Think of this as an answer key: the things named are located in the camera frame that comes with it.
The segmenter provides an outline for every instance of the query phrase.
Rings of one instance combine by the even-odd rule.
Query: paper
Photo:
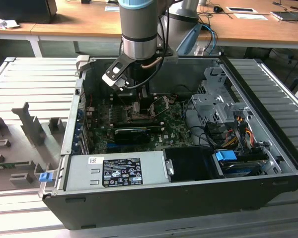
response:
[[[106,6],[105,11],[115,11],[119,12],[119,7],[118,6]]]
[[[19,27],[15,20],[2,20],[0,19],[0,29],[6,29],[6,28],[13,28],[13,27]]]
[[[242,13],[234,13],[237,18],[240,19],[254,19],[254,20],[268,20],[263,15],[255,15],[255,14],[242,14]]]

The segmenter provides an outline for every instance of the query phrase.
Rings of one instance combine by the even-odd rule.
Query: sticker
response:
[[[102,162],[102,185],[104,187],[118,187],[143,184],[140,158],[102,160]]]
[[[88,158],[88,164],[102,164],[104,161],[104,157],[89,157]]]

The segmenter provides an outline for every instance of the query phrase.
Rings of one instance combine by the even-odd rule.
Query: white table frame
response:
[[[72,41],[74,42],[74,51],[79,53],[77,42],[112,42],[117,43],[120,37],[97,37],[97,36],[55,36],[55,35],[27,35],[27,34],[0,34],[2,40],[27,40],[30,42],[35,57],[43,57],[41,49],[41,41]],[[198,41],[198,45],[206,45],[207,41]],[[298,49],[298,44],[287,43],[261,43],[261,42],[245,42],[245,41],[221,41],[217,42],[218,46],[236,46],[236,47],[263,47],[263,48],[287,48]]]

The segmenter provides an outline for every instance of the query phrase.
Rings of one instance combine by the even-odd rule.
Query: computer case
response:
[[[0,18],[4,20],[47,24],[56,12],[55,0],[0,0]]]

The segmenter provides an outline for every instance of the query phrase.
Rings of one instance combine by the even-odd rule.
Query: computer mouse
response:
[[[220,6],[215,6],[214,8],[213,8],[213,12],[215,12],[215,13],[220,13],[220,12],[222,12],[223,11],[223,8],[221,8]]]

